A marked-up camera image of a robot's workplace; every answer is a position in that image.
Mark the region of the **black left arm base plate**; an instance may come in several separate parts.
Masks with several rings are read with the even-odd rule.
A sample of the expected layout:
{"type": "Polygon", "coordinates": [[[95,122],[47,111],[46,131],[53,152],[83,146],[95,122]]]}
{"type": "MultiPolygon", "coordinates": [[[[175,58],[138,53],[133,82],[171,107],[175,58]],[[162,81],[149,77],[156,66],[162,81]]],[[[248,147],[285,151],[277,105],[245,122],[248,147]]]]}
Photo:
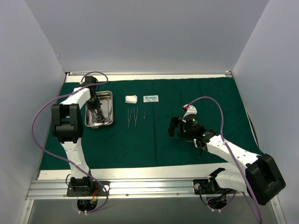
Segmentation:
{"type": "Polygon", "coordinates": [[[68,197],[106,196],[107,193],[94,180],[74,179],[70,181],[66,195],[68,197]]]}

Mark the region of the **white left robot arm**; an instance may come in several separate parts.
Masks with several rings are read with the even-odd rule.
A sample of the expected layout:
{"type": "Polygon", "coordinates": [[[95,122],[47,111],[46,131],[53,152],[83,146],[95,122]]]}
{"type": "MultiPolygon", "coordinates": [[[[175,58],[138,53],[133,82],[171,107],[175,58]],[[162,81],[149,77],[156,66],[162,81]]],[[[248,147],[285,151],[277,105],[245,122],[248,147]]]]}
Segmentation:
{"type": "Polygon", "coordinates": [[[84,82],[75,88],[72,95],[60,104],[51,107],[52,131],[70,161],[70,186],[82,195],[88,196],[94,191],[94,182],[90,177],[81,144],[84,125],[80,109],[86,105],[95,121],[101,121],[101,103],[96,95],[95,84],[98,80],[93,76],[84,78],[84,82]]]}

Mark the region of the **white green labelled packet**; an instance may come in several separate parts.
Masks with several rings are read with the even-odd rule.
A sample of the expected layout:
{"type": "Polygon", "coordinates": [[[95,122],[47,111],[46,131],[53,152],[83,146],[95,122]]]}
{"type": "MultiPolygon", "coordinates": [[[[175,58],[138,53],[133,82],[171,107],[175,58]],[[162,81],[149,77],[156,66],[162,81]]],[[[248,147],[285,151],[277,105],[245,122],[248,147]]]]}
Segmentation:
{"type": "Polygon", "coordinates": [[[159,97],[158,95],[143,96],[143,102],[144,103],[159,102],[159,97]]]}

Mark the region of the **steel tweezers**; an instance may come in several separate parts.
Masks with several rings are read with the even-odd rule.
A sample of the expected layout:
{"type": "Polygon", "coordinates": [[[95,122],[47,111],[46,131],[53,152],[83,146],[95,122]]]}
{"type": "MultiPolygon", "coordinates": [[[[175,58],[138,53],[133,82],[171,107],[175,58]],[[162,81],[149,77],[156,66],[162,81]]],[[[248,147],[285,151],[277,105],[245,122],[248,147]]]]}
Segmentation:
{"type": "Polygon", "coordinates": [[[130,127],[130,121],[131,121],[131,114],[132,114],[132,109],[128,108],[128,127],[130,127]]]}
{"type": "Polygon", "coordinates": [[[135,121],[135,126],[137,126],[137,120],[138,120],[138,108],[133,109],[134,113],[134,121],[135,121]]]}

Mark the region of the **stainless steel instrument tray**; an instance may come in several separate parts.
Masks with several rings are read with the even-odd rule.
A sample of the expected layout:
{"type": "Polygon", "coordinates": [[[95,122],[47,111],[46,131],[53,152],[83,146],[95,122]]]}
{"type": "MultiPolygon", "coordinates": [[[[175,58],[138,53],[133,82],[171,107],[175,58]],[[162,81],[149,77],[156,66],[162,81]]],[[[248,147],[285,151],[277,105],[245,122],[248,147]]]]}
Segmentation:
{"type": "MultiPolygon", "coordinates": [[[[99,111],[94,112],[101,112],[105,119],[108,116],[109,109],[111,106],[113,107],[113,94],[111,91],[98,91],[96,92],[99,101],[101,102],[101,109],[99,111]]],[[[99,128],[100,126],[107,126],[111,125],[114,121],[114,112],[112,111],[111,117],[109,121],[105,123],[92,123],[91,121],[91,111],[88,110],[87,106],[85,106],[85,125],[89,128],[99,128]]]]}

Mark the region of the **white gauze pad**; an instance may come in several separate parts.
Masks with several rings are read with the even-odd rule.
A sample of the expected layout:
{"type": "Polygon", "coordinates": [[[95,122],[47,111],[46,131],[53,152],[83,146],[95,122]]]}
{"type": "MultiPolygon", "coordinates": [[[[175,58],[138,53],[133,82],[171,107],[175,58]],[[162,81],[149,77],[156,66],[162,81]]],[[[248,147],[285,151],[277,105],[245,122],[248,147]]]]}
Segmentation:
{"type": "Polygon", "coordinates": [[[127,104],[136,104],[137,102],[138,102],[138,97],[136,95],[125,96],[125,103],[127,104]]]}

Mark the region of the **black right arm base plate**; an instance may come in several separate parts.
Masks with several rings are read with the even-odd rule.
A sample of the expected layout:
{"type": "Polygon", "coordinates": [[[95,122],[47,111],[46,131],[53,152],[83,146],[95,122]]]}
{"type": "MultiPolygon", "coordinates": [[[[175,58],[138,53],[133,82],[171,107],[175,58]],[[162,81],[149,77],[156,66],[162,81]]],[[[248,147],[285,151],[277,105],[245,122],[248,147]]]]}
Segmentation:
{"type": "Polygon", "coordinates": [[[194,193],[199,194],[224,194],[235,193],[232,189],[221,188],[215,180],[210,179],[194,179],[193,181],[194,193]]]}

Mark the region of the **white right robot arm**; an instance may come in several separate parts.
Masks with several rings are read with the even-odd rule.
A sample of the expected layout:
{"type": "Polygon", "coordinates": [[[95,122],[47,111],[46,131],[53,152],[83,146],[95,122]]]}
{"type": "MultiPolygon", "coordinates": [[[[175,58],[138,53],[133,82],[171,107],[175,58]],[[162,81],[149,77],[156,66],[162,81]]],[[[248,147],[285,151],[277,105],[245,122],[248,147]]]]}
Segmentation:
{"type": "Polygon", "coordinates": [[[259,205],[266,205],[286,187],[285,180],[272,156],[258,155],[222,139],[213,130],[205,129],[195,113],[172,117],[168,135],[192,142],[200,151],[214,154],[234,165],[238,170],[218,168],[208,175],[207,187],[217,193],[226,189],[247,192],[259,205]]]}

